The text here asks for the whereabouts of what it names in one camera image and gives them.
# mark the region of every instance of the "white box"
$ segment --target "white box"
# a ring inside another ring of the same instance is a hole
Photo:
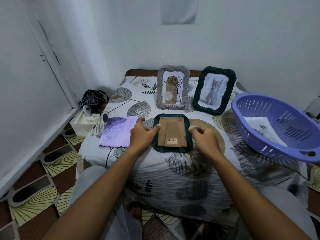
[[[98,113],[93,113],[91,117],[86,117],[81,109],[70,121],[70,125],[77,136],[87,136],[96,125],[99,118],[100,115]]]

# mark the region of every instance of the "floor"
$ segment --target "floor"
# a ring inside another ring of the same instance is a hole
[[[84,137],[74,134],[68,124],[44,151],[42,158],[0,199],[0,239],[42,239],[66,210],[75,184],[77,154]],[[308,210],[320,217],[320,164],[312,167]],[[227,229],[217,224],[178,218],[146,207],[142,211],[144,239],[220,239]]]

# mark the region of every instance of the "door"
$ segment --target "door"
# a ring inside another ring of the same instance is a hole
[[[0,0],[0,181],[72,106],[14,0]]]

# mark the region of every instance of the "hand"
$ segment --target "hand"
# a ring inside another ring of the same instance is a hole
[[[218,139],[212,129],[205,127],[189,127],[189,131],[191,132],[198,149],[208,159],[216,159],[222,156]]]
[[[138,118],[134,127],[130,130],[130,145],[128,149],[132,149],[139,154],[144,153],[156,133],[160,130],[161,124],[157,124],[153,129],[143,127],[142,122],[145,118]]]

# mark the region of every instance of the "forearm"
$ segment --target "forearm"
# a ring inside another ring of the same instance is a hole
[[[211,161],[253,239],[310,239],[223,155]]]
[[[129,172],[139,157],[128,148],[126,152],[59,218],[49,230],[49,239],[98,239],[126,183]]]

